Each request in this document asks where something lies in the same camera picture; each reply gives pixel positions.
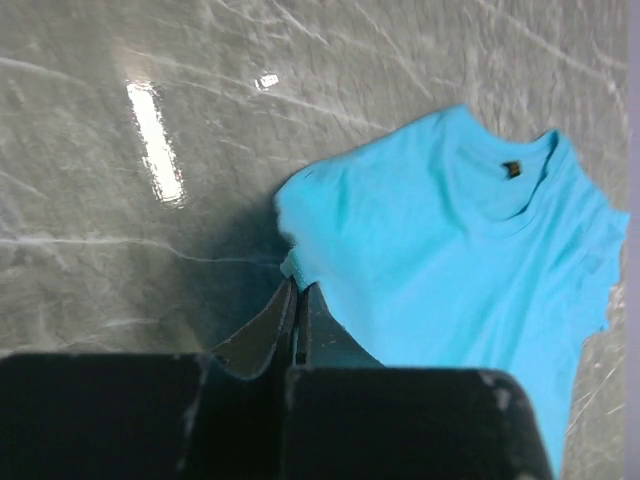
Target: neckline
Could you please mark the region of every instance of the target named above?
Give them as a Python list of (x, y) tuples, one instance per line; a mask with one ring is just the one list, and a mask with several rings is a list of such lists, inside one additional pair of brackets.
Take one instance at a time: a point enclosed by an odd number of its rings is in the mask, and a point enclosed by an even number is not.
[[(445, 155), (444, 172), (450, 201), (456, 211), (464, 217), (465, 223), (474, 231), (490, 237), (510, 237), (525, 229), (532, 223), (540, 210), (540, 204), (554, 184), (554, 177), (567, 157), (569, 144), (566, 137), (557, 129), (547, 130), (532, 142), (514, 142), (491, 133), (471, 113), (467, 105), (453, 107), (452, 120), (448, 122), (452, 139), (450, 150)], [(546, 154), (547, 161), (542, 176), (531, 192), (529, 201), (517, 214), (503, 220), (493, 220), (480, 212), (479, 208), (468, 198), (468, 195), (456, 183), (453, 165), (459, 149), (481, 155), (493, 155), (505, 161), (525, 159), (535, 154)]]

